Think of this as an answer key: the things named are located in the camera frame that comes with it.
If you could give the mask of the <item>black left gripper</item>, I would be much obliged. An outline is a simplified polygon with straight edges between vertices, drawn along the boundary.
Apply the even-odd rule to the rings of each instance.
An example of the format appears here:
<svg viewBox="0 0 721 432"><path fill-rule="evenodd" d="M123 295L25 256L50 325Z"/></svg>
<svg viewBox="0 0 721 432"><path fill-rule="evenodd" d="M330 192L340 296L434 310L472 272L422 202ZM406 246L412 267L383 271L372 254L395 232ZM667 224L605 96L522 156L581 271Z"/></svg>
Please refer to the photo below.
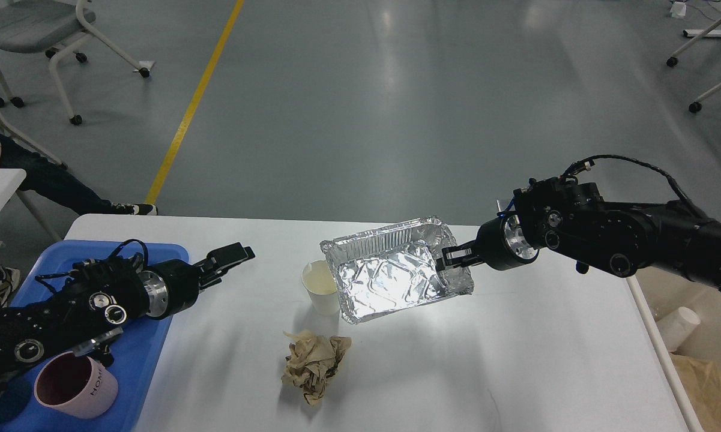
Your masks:
<svg viewBox="0 0 721 432"><path fill-rule="evenodd" d="M237 242L210 251L195 265L172 259L146 267L141 271L148 298L146 316L162 320L188 309L201 290L220 283L229 270L255 257L250 246Z"/></svg>

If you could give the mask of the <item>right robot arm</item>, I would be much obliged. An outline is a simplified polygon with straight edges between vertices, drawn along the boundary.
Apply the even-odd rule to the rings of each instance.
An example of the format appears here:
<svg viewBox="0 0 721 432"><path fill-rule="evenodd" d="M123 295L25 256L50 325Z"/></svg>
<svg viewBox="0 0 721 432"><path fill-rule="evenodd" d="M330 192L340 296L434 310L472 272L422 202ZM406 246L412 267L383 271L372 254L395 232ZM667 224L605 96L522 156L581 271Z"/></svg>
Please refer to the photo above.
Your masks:
<svg viewBox="0 0 721 432"><path fill-rule="evenodd" d="M486 263L505 271L533 262L547 248L575 260L581 274L596 268L629 277L654 267L721 292L721 223L698 208L665 170L634 158L631 163L664 176L677 199L607 202L595 183L578 180L596 159L575 161L549 179L531 178L526 188L514 190L495 219L479 227L473 241L443 248L435 268Z"/></svg>

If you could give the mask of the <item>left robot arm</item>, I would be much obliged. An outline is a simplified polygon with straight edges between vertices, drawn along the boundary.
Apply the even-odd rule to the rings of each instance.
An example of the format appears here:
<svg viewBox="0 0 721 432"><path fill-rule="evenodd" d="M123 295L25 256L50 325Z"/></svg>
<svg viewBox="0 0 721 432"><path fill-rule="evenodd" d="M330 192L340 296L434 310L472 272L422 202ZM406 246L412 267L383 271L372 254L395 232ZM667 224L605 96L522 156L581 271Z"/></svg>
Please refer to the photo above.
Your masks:
<svg viewBox="0 0 721 432"><path fill-rule="evenodd" d="M125 323L163 320L192 307L229 269L255 257L252 248L234 243L201 262L151 265L146 248L130 257L121 250L119 245L107 257L74 263L61 274L40 274L36 281L50 290L49 298L0 309L0 395L14 378L67 350L94 353L111 364L108 347Z"/></svg>

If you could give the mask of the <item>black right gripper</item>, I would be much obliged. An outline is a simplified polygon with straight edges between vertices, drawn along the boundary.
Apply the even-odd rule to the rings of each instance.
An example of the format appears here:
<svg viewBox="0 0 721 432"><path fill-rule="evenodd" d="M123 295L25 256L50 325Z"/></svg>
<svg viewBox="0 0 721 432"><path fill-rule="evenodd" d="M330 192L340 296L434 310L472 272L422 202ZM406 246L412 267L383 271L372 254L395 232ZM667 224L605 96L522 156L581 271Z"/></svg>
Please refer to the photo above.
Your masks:
<svg viewBox="0 0 721 432"><path fill-rule="evenodd" d="M516 214L500 216L479 227L475 241L442 248L435 270L467 268L479 263L506 271L535 262L539 250L526 240Z"/></svg>

